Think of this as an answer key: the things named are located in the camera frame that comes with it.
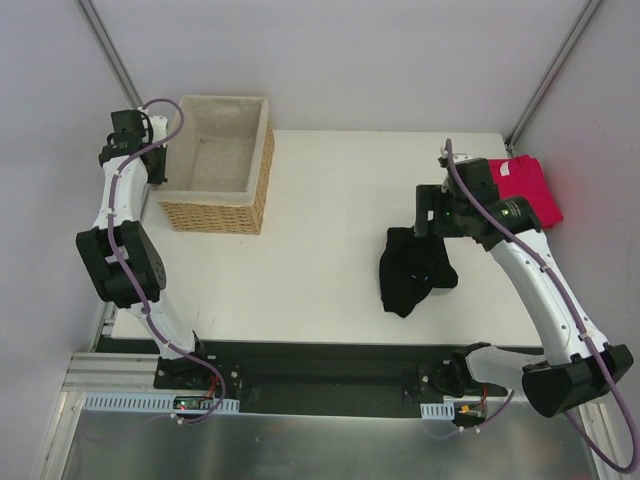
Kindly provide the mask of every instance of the wicker basket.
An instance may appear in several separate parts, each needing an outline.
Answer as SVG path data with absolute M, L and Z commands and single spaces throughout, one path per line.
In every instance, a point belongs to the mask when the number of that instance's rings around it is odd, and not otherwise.
M 180 106 L 185 126 L 155 193 L 173 228 L 260 233 L 275 146 L 267 100 L 187 95 Z

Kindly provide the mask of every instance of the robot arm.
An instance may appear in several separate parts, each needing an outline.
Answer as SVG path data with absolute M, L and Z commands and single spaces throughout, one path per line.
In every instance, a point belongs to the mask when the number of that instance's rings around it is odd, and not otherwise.
M 161 359 L 181 361 L 181 355 L 164 345 L 152 331 L 141 300 L 112 255 L 107 239 L 108 214 L 112 210 L 116 242 L 150 301 L 154 327 L 177 348 L 194 352 L 195 334 L 176 313 L 164 292 L 166 274 L 162 259 L 140 223 L 147 184 L 166 181 L 166 146 L 159 146 L 135 159 L 118 173 L 120 165 L 131 154 L 151 144 L 154 136 L 156 139 L 167 136 L 167 119 L 150 117 L 145 110 L 114 112 L 111 117 L 114 133 L 108 137 L 108 144 L 99 155 L 105 176 L 100 212 L 92 229 L 76 236 L 76 245 L 100 298 L 114 302 L 138 318 L 158 345 Z M 120 175 L 120 178 L 116 191 L 112 192 L 114 175 Z
M 549 251 L 537 217 L 522 197 L 500 199 L 486 159 L 452 156 L 463 160 L 457 172 L 482 206 L 511 233 L 542 256 L 553 268 L 560 283 L 584 320 L 587 333 L 601 353 L 617 382 L 633 364 L 625 345 L 611 346 L 588 318 Z M 449 168 L 447 159 L 440 159 Z M 544 355 L 531 356 L 501 350 L 487 343 L 470 345 L 457 351 L 450 362 L 438 366 L 430 376 L 440 392 L 460 397 L 480 383 L 493 383 L 523 392 L 543 416 L 552 417 L 577 405 L 600 397 L 608 386 L 585 335 L 578 330 L 569 308 L 552 279 L 534 258 L 510 241 L 470 205 L 451 178 L 443 185 L 417 188 L 417 236 L 470 236 L 482 244 L 513 282 L 536 326 Z

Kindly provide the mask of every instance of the black cloth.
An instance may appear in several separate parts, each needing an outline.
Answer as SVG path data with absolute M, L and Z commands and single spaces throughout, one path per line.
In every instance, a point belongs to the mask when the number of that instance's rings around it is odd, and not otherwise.
M 380 258 L 380 292 L 385 312 L 405 318 L 433 288 L 454 288 L 458 274 L 449 263 L 444 240 L 416 238 L 413 228 L 387 230 Z

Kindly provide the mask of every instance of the white table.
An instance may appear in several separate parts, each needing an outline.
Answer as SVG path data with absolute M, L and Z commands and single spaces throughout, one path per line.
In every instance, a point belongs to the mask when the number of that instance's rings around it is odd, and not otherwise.
M 411 226 L 417 184 L 456 153 L 506 158 L 498 134 L 278 131 L 259 236 L 174 232 L 153 196 L 144 226 L 167 293 L 200 338 L 269 342 L 539 346 L 514 287 L 471 239 L 446 240 L 460 277 L 406 319 L 382 308 L 386 230 Z M 148 338 L 119 312 L 115 338 Z

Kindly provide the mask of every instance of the grey floor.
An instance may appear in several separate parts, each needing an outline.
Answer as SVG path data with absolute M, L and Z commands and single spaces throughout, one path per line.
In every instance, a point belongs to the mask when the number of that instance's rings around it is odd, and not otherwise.
M 148 414 L 83 412 L 65 479 L 588 479 L 584 444 L 561 416 L 512 404 L 481 433 L 448 440 L 422 420 L 216 415 L 195 426 Z M 123 432 L 134 427 L 128 435 Z

